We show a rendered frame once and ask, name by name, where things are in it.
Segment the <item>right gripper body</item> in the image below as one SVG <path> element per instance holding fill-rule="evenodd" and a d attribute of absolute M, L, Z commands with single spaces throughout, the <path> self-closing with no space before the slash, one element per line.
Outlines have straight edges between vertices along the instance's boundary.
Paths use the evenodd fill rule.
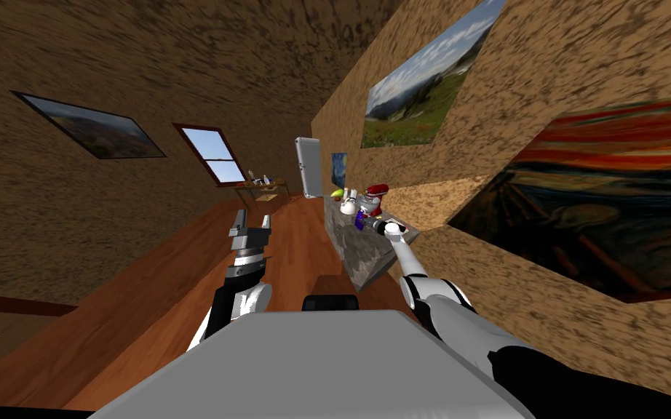
<path fill-rule="evenodd" d="M 372 217 L 364 219 L 364 226 L 373 229 L 379 235 L 384 235 L 386 227 L 389 224 L 397 224 L 397 221 L 392 219 L 384 220 L 381 218 Z"/>

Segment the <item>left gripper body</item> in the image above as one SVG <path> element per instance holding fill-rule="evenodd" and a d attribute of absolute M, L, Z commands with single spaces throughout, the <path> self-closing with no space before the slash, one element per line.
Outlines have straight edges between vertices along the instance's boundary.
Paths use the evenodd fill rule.
<path fill-rule="evenodd" d="M 235 251 L 262 249 L 269 243 L 270 228 L 233 228 L 229 231 L 232 237 L 231 248 Z"/>

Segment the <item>red and white mixer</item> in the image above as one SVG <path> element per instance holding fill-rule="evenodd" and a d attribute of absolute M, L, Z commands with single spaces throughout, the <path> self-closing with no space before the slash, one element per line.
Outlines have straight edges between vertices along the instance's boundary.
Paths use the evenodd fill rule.
<path fill-rule="evenodd" d="M 366 188 L 363 195 L 359 196 L 359 209 L 366 217 L 378 217 L 383 213 L 381 200 L 389 192 L 389 186 L 385 183 L 371 185 Z"/>

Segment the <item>grey stone counter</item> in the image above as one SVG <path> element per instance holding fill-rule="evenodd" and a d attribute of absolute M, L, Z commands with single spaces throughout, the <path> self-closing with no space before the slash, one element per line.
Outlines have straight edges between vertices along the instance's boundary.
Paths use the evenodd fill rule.
<path fill-rule="evenodd" d="M 385 274 L 397 260 L 389 240 L 377 232 L 381 223 L 394 222 L 402 226 L 402 237 L 411 243 L 419 230 L 383 212 L 378 218 L 368 218 L 365 227 L 355 224 L 355 215 L 341 212 L 342 203 L 327 197 L 324 201 L 325 230 L 341 259 L 356 291 L 360 292 Z"/>

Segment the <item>wooden table with bottles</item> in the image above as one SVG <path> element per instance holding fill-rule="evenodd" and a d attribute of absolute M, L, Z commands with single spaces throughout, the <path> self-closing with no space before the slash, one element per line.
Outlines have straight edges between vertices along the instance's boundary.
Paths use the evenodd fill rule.
<path fill-rule="evenodd" d="M 257 204 L 259 200 L 270 201 L 277 192 L 282 192 L 287 199 L 291 200 L 290 187 L 283 178 L 273 179 L 264 175 L 263 177 L 254 176 L 251 170 L 248 170 L 249 180 L 244 180 L 234 184 L 232 187 L 237 192 L 237 196 L 242 200 L 246 208 L 250 208 L 243 193 L 246 192 L 251 198 L 253 204 Z"/>

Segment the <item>small blue picture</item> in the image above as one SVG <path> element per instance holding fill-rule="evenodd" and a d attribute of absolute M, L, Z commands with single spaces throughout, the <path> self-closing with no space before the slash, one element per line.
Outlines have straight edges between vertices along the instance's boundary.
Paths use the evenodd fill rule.
<path fill-rule="evenodd" d="M 338 188 L 344 188 L 346 182 L 347 153 L 331 154 L 331 182 Z"/>

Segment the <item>white fridge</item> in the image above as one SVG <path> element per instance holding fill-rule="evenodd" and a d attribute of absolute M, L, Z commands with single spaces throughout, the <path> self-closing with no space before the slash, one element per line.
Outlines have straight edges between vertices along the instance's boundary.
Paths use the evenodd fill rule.
<path fill-rule="evenodd" d="M 322 197 L 321 151 L 318 139 L 298 137 L 295 148 L 304 196 L 307 199 Z"/>

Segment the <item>large mountain meadow picture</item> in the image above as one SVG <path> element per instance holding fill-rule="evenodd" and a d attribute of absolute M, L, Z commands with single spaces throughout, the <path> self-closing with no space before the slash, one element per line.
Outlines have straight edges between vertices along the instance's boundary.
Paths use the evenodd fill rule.
<path fill-rule="evenodd" d="M 481 0 L 368 92 L 361 148 L 434 141 L 506 0 Z"/>

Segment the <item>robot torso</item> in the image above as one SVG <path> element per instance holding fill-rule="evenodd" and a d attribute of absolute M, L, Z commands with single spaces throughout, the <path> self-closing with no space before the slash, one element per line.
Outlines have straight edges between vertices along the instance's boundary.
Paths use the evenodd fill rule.
<path fill-rule="evenodd" d="M 483 373 L 401 311 L 246 314 L 89 419 L 452 419 L 500 404 Z"/>

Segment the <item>dark framed landscape picture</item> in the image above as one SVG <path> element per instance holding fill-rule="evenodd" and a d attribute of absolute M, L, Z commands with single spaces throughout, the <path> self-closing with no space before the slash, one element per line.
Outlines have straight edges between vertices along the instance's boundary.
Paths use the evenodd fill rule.
<path fill-rule="evenodd" d="M 97 159 L 164 158 L 161 148 L 130 117 L 23 92 L 13 94 Z"/>

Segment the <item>red and dark painting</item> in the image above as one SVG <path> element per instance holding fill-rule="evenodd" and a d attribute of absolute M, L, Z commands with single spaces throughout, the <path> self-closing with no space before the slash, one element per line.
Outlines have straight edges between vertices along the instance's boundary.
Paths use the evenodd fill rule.
<path fill-rule="evenodd" d="M 671 299 L 671 98 L 558 116 L 450 225 L 622 302 Z"/>

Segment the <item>window with dark red frame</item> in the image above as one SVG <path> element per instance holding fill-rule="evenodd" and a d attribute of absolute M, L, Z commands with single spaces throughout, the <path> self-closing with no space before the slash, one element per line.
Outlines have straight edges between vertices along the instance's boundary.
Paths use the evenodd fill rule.
<path fill-rule="evenodd" d="M 201 161 L 217 187 L 236 186 L 246 181 L 240 163 L 221 129 L 181 123 L 172 125 Z"/>

